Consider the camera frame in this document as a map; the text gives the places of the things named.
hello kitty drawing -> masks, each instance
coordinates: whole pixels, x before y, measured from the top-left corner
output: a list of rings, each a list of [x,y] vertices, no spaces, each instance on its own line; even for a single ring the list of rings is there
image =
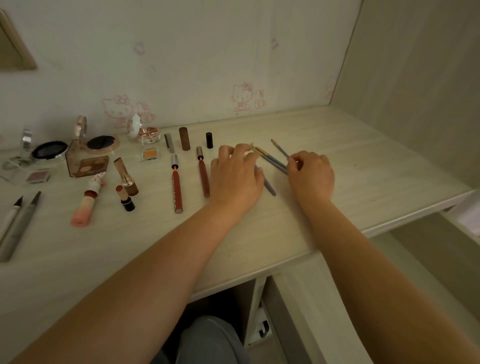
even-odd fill
[[[102,104],[105,114],[115,120],[117,129],[125,128],[134,113],[138,113],[142,123],[152,122],[156,118],[146,102],[130,102],[127,95],[104,98]]]
[[[265,106],[267,103],[264,100],[264,91],[263,90],[257,90],[255,93],[255,108],[259,109],[262,106]]]
[[[253,98],[253,85],[243,83],[241,86],[234,85],[232,100],[237,103],[233,111],[246,111],[250,108],[248,102]]]
[[[124,128],[127,126],[127,121],[133,114],[133,109],[130,104],[130,99],[127,95],[115,96],[114,98],[104,98],[102,100],[105,113],[115,119],[116,128]]]

person's right hand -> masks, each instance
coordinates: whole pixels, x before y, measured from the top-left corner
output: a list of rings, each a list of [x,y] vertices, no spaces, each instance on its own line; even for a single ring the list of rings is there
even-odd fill
[[[305,212],[323,200],[330,200],[335,174],[327,156],[302,150],[288,158],[288,181]]]

person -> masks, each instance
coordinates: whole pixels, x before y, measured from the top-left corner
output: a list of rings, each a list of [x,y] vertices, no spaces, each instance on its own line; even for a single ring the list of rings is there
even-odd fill
[[[254,171],[259,155],[245,155],[250,150],[221,146],[209,203],[84,297],[13,363],[149,363],[215,249],[260,198],[263,171]],[[288,180],[374,363],[480,363],[479,349],[331,202],[335,177],[326,156],[292,155]],[[180,349],[177,362],[247,361],[224,324],[195,322],[185,340],[197,340]]]

handle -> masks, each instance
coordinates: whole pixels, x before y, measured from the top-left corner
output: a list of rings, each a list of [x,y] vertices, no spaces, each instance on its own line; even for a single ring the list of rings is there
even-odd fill
[[[203,160],[198,162],[198,169],[200,170],[200,180],[202,181],[202,188],[204,189],[204,197],[210,197],[210,183],[208,182],[207,168]]]
[[[180,214],[183,211],[183,203],[181,201],[181,189],[180,189],[180,175],[174,170],[172,173],[172,184],[173,184],[173,207],[177,214]]]

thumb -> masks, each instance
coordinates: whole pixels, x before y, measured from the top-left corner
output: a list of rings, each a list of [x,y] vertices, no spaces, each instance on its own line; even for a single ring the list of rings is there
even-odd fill
[[[265,181],[265,176],[264,176],[264,170],[262,168],[258,168],[255,166],[255,180],[257,182],[257,189],[260,191],[260,193],[263,191],[264,188],[264,181]]]
[[[297,161],[292,157],[288,157],[287,172],[290,176],[298,172]]]

